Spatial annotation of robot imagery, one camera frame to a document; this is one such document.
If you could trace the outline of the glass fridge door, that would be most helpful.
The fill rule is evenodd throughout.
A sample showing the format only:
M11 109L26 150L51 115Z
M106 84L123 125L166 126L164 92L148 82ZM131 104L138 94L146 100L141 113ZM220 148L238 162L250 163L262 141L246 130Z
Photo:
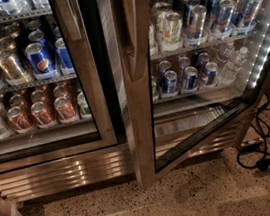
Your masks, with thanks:
M55 50L55 41L60 37L70 55L74 74L61 68ZM41 81L35 77L25 52L33 42L54 53L55 78ZM0 115L12 131L10 137L0 139L0 159L37 155L87 142L116 141L77 0L0 0L0 50L6 49L17 53L32 81L12 86L0 68L3 82ZM54 101L63 96L73 103L77 120L60 121ZM37 102L48 105L56 125L45 128L37 125L31 112L32 104ZM18 133L8 120L7 112L17 106L31 116L35 126L32 131Z
M130 143L137 149L153 149L164 134L214 128L256 105L270 76L270 0L234 0L235 11L227 33L213 35L209 28L220 0L109 0L114 18L120 65L129 112ZM199 44L188 45L185 29L193 6L207 8L204 35ZM181 47L164 52L161 31L167 13L181 15ZM155 29L158 52L150 55L149 25ZM218 76L230 56L242 46L248 58L237 79L220 85ZM201 88L199 76L206 63L219 66L217 84ZM198 71L197 90L181 92L184 70ZM161 96L166 71L177 75L176 96ZM159 99L153 102L151 76L154 76Z

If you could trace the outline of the stainless fridge bottom grille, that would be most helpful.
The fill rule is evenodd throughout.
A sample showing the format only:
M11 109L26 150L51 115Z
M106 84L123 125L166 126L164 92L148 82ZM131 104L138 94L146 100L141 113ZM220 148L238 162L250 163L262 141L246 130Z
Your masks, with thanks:
M250 110L214 128L167 133L153 149L137 149L124 136L114 143L87 142L47 153L0 159L0 200L24 202L57 192L134 174L149 187L192 157L239 147L250 121Z

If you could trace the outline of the green soda can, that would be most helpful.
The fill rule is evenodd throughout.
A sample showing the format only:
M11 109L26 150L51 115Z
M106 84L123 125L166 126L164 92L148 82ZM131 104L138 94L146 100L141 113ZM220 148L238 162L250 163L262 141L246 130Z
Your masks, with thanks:
M153 102L157 101L159 99L159 91L157 89L157 83L156 79L154 76L151 76L151 83L152 83L152 97L153 97Z

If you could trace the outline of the blue Pepsi can lower left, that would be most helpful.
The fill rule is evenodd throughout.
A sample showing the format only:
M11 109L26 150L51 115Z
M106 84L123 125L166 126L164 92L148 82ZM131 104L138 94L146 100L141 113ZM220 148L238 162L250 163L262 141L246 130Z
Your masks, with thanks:
M169 70L164 73L163 83L161 87L161 96L165 97L171 97L176 96L178 93L177 88L177 78L178 75L173 71Z

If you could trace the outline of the blue pepsi can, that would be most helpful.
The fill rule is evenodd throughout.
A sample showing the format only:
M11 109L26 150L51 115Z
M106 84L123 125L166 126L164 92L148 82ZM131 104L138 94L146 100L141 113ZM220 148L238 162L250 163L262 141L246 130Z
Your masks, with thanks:
M219 66L217 63L209 62L205 64L199 76L199 84L201 88L205 89L215 87L217 84L217 75L219 73L218 69Z
M191 91L196 91L197 86L197 78L198 78L198 71L195 67L189 66L184 70L181 84L181 92L182 93L189 93Z
M163 83L161 87L161 96L165 97L171 97L176 96L178 93L177 88L177 78L178 75L173 71L169 70L164 73Z
M33 42L26 47L25 52L38 80L48 80L57 76L54 53L47 46Z

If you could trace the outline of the blue Pepsi can lower middle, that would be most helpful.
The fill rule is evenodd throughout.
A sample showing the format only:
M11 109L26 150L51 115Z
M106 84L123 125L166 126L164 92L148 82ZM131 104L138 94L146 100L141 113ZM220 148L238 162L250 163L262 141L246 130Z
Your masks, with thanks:
M197 86L197 78L198 78L198 71L195 67L189 66L184 70L181 84L181 92L182 93L189 93L191 91L196 91Z

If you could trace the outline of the red soda can right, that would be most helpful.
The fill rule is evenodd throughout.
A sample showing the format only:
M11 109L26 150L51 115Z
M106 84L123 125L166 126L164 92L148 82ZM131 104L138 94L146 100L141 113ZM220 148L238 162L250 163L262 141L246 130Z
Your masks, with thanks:
M59 97L54 101L55 110L62 123L72 122L78 119L76 109L68 97Z

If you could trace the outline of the red soda can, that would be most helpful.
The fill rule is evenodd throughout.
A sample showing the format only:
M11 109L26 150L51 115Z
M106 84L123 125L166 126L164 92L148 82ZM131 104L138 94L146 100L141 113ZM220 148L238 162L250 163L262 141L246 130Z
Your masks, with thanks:
M40 128L52 127L56 125L56 118L54 117L53 113L51 113L48 105L46 105L44 102L36 102L32 104L31 112Z
M7 112L7 117L12 126L18 133L25 133L32 131L35 127L31 116L21 107L12 107Z
M59 97L54 101L55 110L62 123L72 122L78 119L76 109L68 97Z

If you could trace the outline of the blue Pepsi can edge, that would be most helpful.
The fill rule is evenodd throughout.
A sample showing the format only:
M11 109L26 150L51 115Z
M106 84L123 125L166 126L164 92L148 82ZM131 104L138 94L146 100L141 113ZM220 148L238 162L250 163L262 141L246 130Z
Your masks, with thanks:
M62 70L67 74L74 74L75 69L73 68L73 63L71 62L70 55L65 47L65 42L62 37L55 41L55 50L59 57Z

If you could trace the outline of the blue Pepsi can lower right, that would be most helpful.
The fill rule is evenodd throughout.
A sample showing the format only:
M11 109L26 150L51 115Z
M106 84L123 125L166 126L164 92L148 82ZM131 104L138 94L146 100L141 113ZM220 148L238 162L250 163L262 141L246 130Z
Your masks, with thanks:
M205 89L215 87L217 84L217 75L219 73L218 69L219 66L217 63L209 62L205 64L199 76L199 84L201 88Z

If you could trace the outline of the Mountain Dew can right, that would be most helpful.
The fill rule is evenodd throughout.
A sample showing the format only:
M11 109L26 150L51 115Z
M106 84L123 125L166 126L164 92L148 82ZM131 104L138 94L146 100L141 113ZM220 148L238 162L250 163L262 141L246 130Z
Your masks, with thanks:
M161 49L164 52L175 51L181 47L182 31L181 15L176 12L167 13L163 20L161 31Z

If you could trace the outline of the red soda can middle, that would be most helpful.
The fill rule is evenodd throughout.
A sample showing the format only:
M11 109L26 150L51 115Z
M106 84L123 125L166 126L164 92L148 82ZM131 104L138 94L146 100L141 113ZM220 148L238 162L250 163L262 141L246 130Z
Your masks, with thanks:
M32 104L31 112L40 128L52 127L56 125L56 118L54 117L53 113L51 113L48 105L46 105L44 102L36 102Z

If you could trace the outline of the silver blue energy can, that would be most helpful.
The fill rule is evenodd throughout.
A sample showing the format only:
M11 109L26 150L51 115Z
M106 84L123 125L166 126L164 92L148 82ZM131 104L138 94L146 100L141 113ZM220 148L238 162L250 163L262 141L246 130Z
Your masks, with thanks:
M186 44L195 45L201 43L204 35L207 8L203 5L193 6L189 12L185 33Z

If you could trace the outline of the clear water bottle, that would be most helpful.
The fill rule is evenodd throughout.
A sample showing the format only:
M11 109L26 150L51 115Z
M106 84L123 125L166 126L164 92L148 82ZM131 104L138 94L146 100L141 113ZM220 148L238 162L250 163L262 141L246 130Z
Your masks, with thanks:
M247 55L248 49L242 46L230 56L218 76L218 83L220 85L230 85L237 79L238 73L241 71L243 64L248 58Z

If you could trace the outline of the blue Pepsi can front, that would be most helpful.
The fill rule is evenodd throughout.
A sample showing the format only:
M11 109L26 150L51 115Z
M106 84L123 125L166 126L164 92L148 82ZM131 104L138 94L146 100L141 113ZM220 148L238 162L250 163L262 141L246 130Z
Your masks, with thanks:
M57 76L54 53L47 46L33 42L26 47L25 52L38 80L48 80Z

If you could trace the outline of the red soda can left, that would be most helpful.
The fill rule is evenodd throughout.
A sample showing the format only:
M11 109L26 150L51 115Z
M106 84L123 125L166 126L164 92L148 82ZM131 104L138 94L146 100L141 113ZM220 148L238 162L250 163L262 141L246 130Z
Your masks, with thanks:
M21 107L12 107L7 112L7 117L12 126L18 133L25 133L32 131L35 127L31 116Z

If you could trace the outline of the gold soda can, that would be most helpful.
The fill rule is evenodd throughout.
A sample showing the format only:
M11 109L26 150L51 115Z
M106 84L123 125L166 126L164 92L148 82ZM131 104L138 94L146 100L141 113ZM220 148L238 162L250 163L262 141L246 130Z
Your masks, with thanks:
M0 50L0 68L5 74L5 80L12 86L21 86L32 81L30 73L13 50Z

